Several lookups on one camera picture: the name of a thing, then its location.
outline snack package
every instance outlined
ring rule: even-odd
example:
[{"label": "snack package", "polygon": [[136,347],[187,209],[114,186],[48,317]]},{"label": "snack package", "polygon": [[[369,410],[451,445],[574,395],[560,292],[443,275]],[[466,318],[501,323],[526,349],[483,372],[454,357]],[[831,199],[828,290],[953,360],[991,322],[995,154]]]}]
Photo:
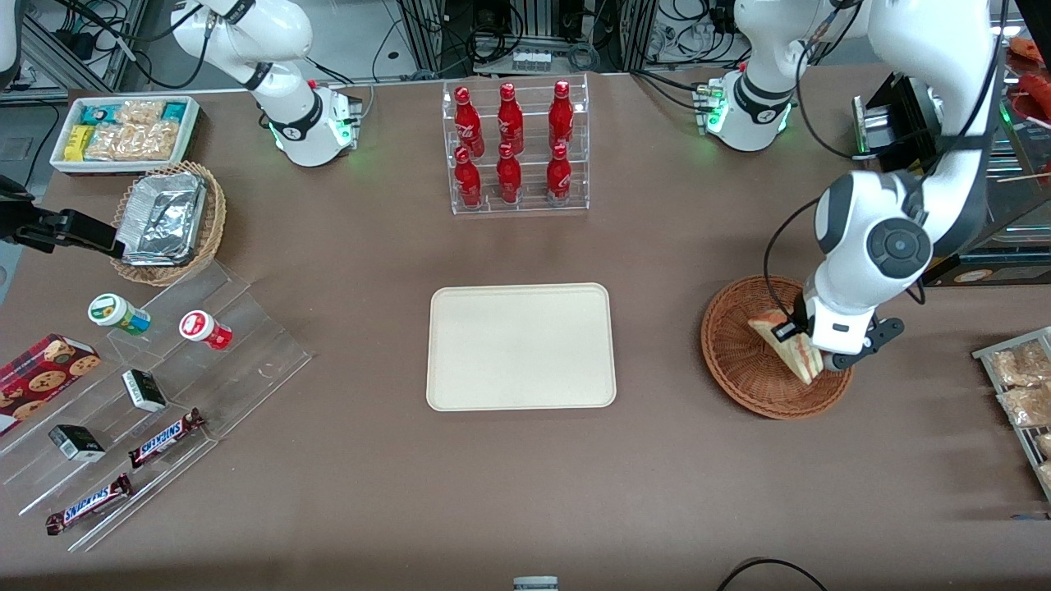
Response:
[{"label": "snack package", "polygon": [[1044,433],[1043,435],[1036,435],[1036,448],[1040,450],[1044,457],[1051,458],[1051,433]]},{"label": "snack package", "polygon": [[0,368],[0,435],[100,363],[91,347],[48,334]]},{"label": "snack package", "polygon": [[163,101],[124,101],[115,119],[118,123],[152,125],[160,121],[164,105]]},{"label": "snack package", "polygon": [[1044,486],[1051,488],[1051,462],[1045,462],[1037,466],[1036,475],[1044,482]]},{"label": "snack package", "polygon": [[1016,351],[1022,347],[1015,349],[1008,349],[1006,351],[996,351],[990,355],[990,364],[992,365],[993,372],[1000,378],[1000,382],[1007,388],[1014,387],[1028,387],[1028,386],[1038,386],[1042,383],[1040,375],[1032,375],[1022,369],[1022,367],[1027,367],[1036,370],[1036,360],[1032,359],[1031,349],[1026,349],[1027,359],[1023,361],[1019,367],[1019,359]]},{"label": "snack package", "polygon": [[84,160],[115,160],[114,154],[120,137],[121,127],[123,127],[123,125],[116,125],[112,123],[98,124],[95,127],[95,133],[91,135],[91,141],[84,149]]},{"label": "snack package", "polygon": [[84,160],[84,150],[91,141],[95,127],[91,125],[74,125],[69,129],[69,139],[62,149],[62,159],[69,162],[80,162]]},{"label": "snack package", "polygon": [[119,104],[95,105],[84,109],[80,116],[81,125],[98,125],[99,123],[117,123],[117,111],[121,109]]},{"label": "snack package", "polygon": [[1051,393],[1045,386],[1008,390],[1004,392],[1001,402],[1016,427],[1051,424]]},{"label": "snack package", "polygon": [[167,160],[176,149],[179,123],[170,119],[158,121],[150,126],[142,144],[140,160]]}]

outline round wicker basket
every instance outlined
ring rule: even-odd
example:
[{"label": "round wicker basket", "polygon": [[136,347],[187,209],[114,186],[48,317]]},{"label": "round wicker basket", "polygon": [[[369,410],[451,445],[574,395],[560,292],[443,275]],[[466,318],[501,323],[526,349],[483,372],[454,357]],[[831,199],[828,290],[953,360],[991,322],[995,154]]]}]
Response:
[{"label": "round wicker basket", "polygon": [[[791,302],[802,285],[772,277],[783,302]],[[828,410],[850,385],[853,370],[823,371],[807,386],[748,326],[748,319],[777,307],[762,276],[724,287],[708,304],[701,322],[701,351],[719,386],[753,412],[770,419],[807,419]]]},{"label": "round wicker basket", "polygon": [[[207,168],[194,162],[180,162],[163,166],[150,170],[147,175],[174,175],[177,172],[192,172],[208,182],[208,193],[205,197],[205,209],[201,218],[201,228],[198,230],[193,259],[182,267],[132,267],[114,259],[111,262],[117,272],[128,281],[145,283],[154,287],[167,287],[179,278],[207,267],[215,257],[215,251],[219,250],[219,244],[223,240],[223,224],[226,222],[226,197],[223,195],[223,187],[219,186],[215,177]],[[124,208],[127,207],[130,195],[131,187],[129,186],[124,191],[124,198],[121,199],[117,213],[114,216],[114,225],[117,227],[120,227],[121,220],[124,219]]]}]

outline clear acrylic stand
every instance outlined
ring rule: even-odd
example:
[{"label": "clear acrylic stand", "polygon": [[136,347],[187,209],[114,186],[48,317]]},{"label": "clear acrylic stand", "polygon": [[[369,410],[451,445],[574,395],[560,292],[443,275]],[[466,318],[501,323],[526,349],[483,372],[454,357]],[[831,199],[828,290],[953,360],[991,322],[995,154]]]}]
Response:
[{"label": "clear acrylic stand", "polygon": [[[570,102],[573,103],[573,140],[570,142],[568,159],[573,167],[570,178],[570,197],[565,205],[555,207],[548,202],[548,163],[551,162],[551,145],[548,141],[548,111],[555,96],[555,82],[570,82]],[[500,133],[496,115],[500,109],[500,84],[503,80],[468,80],[456,83],[446,82],[442,87],[441,123],[446,139],[446,166],[449,169],[449,195],[454,215],[485,216],[492,213],[556,213],[559,211],[580,211],[591,203],[590,177],[590,134],[588,114],[591,110],[585,76],[523,77],[514,79],[515,95],[522,107],[526,127],[526,146],[518,155],[522,169],[522,197],[518,204],[508,205],[499,195],[496,178],[496,163],[500,156]],[[481,207],[468,209],[456,189],[456,160],[453,150],[459,145],[456,136],[456,102],[453,90],[467,86],[471,90],[471,102],[481,117],[481,137],[486,142],[486,152],[474,161],[481,174]]]},{"label": "clear acrylic stand", "polygon": [[[128,472],[136,491],[130,498],[115,501],[57,536],[70,551],[90,549],[310,361],[247,290],[248,284],[218,262],[183,278],[142,306],[152,317],[149,330],[140,337],[110,331],[96,345],[103,363],[95,371],[0,440],[0,483],[20,515],[40,522],[41,535],[48,515]],[[227,349],[214,351],[179,334],[179,321],[192,309],[233,330]],[[131,405],[121,380],[129,368],[152,372],[167,408],[150,413]],[[194,407],[207,421],[204,428],[131,472],[127,452]],[[66,460],[47,436],[59,424],[87,427],[106,454],[95,464]]]}]

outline white container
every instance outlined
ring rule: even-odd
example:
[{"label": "white container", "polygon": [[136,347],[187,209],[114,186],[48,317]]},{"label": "white container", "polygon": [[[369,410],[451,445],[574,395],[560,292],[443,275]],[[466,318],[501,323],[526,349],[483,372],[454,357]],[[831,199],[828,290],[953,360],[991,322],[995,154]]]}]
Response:
[{"label": "white container", "polygon": [[[164,101],[168,103],[185,103],[186,110],[183,113],[183,120],[179,124],[179,135],[176,137],[176,146],[171,150],[171,157],[167,160],[130,160],[122,162],[106,162],[99,160],[71,161],[63,158],[66,142],[69,141],[69,133],[75,125],[80,124],[84,109],[100,105],[111,105],[126,100],[143,101]],[[55,149],[51,150],[50,163],[56,170],[66,175],[119,175],[122,172],[143,172],[160,168],[167,164],[178,164],[186,156],[186,149],[190,144],[190,137],[193,135],[193,126],[197,124],[198,114],[201,107],[192,98],[185,95],[133,95],[133,96],[108,96],[90,97],[77,99],[69,105],[69,113],[66,115],[65,123],[55,142]]]},{"label": "white container", "polygon": [[431,299],[434,410],[597,408],[616,395],[601,285],[447,287]]},{"label": "white container", "polygon": [[103,293],[87,306],[87,318],[99,326],[120,328],[139,335],[149,329],[150,315],[116,293]]}]

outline red bottle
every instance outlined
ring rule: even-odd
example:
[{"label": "red bottle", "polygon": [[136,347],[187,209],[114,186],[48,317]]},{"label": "red bottle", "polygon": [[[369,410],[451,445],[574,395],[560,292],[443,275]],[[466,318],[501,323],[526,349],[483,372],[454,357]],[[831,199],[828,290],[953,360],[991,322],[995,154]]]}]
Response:
[{"label": "red bottle", "polygon": [[555,207],[565,205],[570,199],[570,176],[573,167],[565,160],[565,144],[559,142],[551,150],[552,159],[548,163],[548,203]]},{"label": "red bottle", "polygon": [[522,123],[522,107],[515,100],[515,85],[500,84],[500,111],[496,115],[500,126],[500,142],[511,144],[514,154],[526,149],[526,128]]},{"label": "red bottle", "polygon": [[471,162],[471,152],[463,146],[456,146],[456,168],[453,175],[456,177],[456,189],[460,193],[460,201],[468,209],[481,207],[481,176],[478,175],[478,167]]},{"label": "red bottle", "polygon": [[565,80],[555,82],[555,101],[548,111],[548,124],[551,128],[551,149],[555,149],[558,142],[570,145],[573,139],[573,105],[570,104],[570,83]]},{"label": "red bottle", "polygon": [[500,144],[500,162],[496,164],[496,176],[500,180],[500,199],[508,205],[517,204],[522,198],[522,167],[510,143]]},{"label": "red bottle", "polygon": [[453,95],[456,97],[456,135],[460,145],[471,150],[471,158],[481,158],[486,154],[486,142],[481,139],[481,118],[471,104],[471,91],[459,86]]}]

